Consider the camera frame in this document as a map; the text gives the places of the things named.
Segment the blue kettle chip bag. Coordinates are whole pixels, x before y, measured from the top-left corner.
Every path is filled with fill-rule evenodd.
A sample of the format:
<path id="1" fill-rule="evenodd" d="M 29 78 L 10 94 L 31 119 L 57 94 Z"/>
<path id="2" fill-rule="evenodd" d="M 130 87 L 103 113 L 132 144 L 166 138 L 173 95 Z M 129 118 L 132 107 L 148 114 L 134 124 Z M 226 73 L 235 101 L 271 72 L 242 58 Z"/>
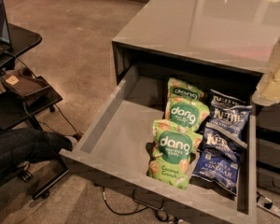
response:
<path id="1" fill-rule="evenodd" d="M 245 105 L 245 101 L 242 101 L 236 97 L 232 97 L 215 90 L 210 90 L 209 97 L 212 105 L 221 105 L 226 107 Z"/>
<path id="2" fill-rule="evenodd" d="M 240 138 L 251 110 L 251 105 L 236 105 L 233 107 L 211 105 L 208 121 Z"/>
<path id="3" fill-rule="evenodd" d="M 237 180 L 241 154 L 247 144 L 223 128 L 207 122 L 204 126 L 200 157 L 193 176 L 216 182 L 233 195 L 237 195 Z"/>

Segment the grey counter cabinet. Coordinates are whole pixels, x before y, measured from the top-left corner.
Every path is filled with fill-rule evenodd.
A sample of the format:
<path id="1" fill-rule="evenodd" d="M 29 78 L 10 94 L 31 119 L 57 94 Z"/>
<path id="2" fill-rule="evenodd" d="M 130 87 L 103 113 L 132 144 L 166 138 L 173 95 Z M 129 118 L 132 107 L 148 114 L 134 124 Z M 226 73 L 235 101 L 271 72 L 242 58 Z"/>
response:
<path id="1" fill-rule="evenodd" d="M 149 53 L 230 70 L 257 84 L 280 38 L 280 2 L 150 0 L 112 41 L 116 78 Z"/>

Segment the middle green dang chip bag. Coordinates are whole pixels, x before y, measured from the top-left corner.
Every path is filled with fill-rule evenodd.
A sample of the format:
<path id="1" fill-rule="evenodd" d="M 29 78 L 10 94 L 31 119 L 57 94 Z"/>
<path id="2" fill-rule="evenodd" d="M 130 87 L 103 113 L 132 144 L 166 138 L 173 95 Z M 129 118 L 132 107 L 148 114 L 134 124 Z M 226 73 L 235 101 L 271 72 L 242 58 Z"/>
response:
<path id="1" fill-rule="evenodd" d="M 200 129 L 201 124 L 210 115 L 207 105 L 200 101 L 184 97 L 171 97 L 167 101 L 165 118 L 193 132 Z"/>

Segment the green dang chip bag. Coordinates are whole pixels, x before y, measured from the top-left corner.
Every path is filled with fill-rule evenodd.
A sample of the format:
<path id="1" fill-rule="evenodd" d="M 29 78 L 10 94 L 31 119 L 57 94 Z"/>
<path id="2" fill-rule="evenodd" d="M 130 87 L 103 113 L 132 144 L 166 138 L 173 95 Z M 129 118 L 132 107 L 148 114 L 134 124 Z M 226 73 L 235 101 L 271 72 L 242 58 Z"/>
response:
<path id="1" fill-rule="evenodd" d="M 186 81 L 170 77 L 167 97 L 181 96 L 191 100 L 202 100 L 204 92 Z"/>
<path id="2" fill-rule="evenodd" d="M 200 129 L 201 124 L 210 115 L 207 105 L 200 101 L 184 97 L 171 97 L 167 101 L 165 118 L 193 132 Z"/>
<path id="3" fill-rule="evenodd" d="M 153 122 L 152 160 L 147 175 L 179 189 L 186 189 L 189 183 L 190 154 L 194 152 L 203 137 L 167 119 Z"/>

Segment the back green dang chip bag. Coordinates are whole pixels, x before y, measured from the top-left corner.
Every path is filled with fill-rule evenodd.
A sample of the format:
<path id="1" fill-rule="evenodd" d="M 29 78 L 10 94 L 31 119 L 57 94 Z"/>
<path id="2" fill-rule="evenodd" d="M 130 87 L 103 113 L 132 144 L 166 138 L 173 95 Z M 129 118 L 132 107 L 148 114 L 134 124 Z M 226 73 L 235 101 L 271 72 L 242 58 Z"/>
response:
<path id="1" fill-rule="evenodd" d="M 167 97 L 181 96 L 191 100 L 202 100 L 204 92 L 186 81 L 170 77 Z"/>

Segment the front green dang chip bag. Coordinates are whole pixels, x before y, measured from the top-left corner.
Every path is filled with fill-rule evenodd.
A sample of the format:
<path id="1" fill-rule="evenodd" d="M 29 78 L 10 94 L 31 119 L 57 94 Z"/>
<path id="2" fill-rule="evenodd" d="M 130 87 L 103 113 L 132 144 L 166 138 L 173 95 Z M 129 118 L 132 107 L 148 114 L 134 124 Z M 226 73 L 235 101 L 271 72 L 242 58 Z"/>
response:
<path id="1" fill-rule="evenodd" d="M 190 154 L 194 152 L 203 137 L 167 119 L 153 122 L 152 160 L 147 175 L 179 189 L 186 189 L 189 183 Z"/>

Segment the grey open top drawer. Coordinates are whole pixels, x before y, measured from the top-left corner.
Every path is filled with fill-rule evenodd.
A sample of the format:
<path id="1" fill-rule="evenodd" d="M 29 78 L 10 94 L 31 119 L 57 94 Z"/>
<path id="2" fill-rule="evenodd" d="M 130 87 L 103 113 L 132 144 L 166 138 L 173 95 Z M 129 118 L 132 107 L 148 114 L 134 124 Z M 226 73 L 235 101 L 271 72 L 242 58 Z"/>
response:
<path id="1" fill-rule="evenodd" d="M 186 80 L 203 91 L 216 90 L 249 101 L 249 81 L 218 68 L 187 68 L 137 63 L 111 94 L 101 114 L 76 148 L 61 154 L 71 171 L 93 183 L 132 198 L 135 189 L 164 199 L 161 210 L 190 224 L 257 224 L 256 119 L 249 118 L 243 138 L 237 195 L 215 184 L 192 178 L 181 190 L 147 176 L 152 151 L 152 124 L 163 115 L 169 77 Z"/>

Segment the lower grey drawers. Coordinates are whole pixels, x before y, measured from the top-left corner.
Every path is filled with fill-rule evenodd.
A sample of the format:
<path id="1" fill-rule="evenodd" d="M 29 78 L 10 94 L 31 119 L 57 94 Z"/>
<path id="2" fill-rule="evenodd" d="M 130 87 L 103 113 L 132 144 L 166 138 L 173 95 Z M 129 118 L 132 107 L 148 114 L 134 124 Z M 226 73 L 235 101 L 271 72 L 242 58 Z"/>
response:
<path id="1" fill-rule="evenodd" d="M 280 194 L 280 103 L 257 113 L 257 184 Z"/>

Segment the power strip on floor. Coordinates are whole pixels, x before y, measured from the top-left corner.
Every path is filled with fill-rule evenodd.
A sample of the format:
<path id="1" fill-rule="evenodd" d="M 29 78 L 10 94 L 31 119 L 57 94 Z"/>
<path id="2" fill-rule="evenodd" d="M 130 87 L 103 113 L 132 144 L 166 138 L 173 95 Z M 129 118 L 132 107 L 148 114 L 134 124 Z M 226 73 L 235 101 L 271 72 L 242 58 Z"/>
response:
<path id="1" fill-rule="evenodd" d="M 259 192 L 257 193 L 257 207 L 280 218 L 280 208 L 277 207 L 272 200 Z"/>

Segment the brown device on cart shelf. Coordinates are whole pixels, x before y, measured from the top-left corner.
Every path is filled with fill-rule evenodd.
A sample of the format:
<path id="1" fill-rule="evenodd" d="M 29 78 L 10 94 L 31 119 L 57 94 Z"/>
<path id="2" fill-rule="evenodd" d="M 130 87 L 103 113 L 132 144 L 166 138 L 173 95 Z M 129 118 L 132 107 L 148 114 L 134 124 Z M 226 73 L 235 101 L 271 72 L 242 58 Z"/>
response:
<path id="1" fill-rule="evenodd" d="M 33 77 L 32 71 L 26 67 L 0 76 L 0 81 L 7 91 L 15 93 L 27 106 L 48 94 L 50 89 L 46 81 Z"/>

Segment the black rolling desk cart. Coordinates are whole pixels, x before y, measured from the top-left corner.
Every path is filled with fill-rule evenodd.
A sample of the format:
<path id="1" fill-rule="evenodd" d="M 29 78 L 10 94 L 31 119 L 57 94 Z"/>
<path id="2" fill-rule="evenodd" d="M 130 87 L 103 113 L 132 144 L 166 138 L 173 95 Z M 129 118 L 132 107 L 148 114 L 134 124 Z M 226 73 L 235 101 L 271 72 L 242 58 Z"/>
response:
<path id="1" fill-rule="evenodd" d="M 21 68 L 1 78 L 5 88 L 30 105 L 43 93 L 47 84 L 33 78 L 29 68 Z M 71 151 L 75 138 L 30 128 L 0 131 L 0 186 L 26 162 L 56 159 L 62 149 Z"/>

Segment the person's leg in dark jeans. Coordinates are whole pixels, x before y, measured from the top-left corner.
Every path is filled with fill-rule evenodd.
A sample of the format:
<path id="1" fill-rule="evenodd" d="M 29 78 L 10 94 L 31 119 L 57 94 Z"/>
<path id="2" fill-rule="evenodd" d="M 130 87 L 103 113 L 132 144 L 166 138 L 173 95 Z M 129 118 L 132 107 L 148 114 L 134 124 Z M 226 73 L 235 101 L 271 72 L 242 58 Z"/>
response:
<path id="1" fill-rule="evenodd" d="M 21 164 L 38 163 L 58 157 L 62 149 L 72 151 L 77 138 L 72 135 L 21 128 L 0 132 L 0 185 Z"/>

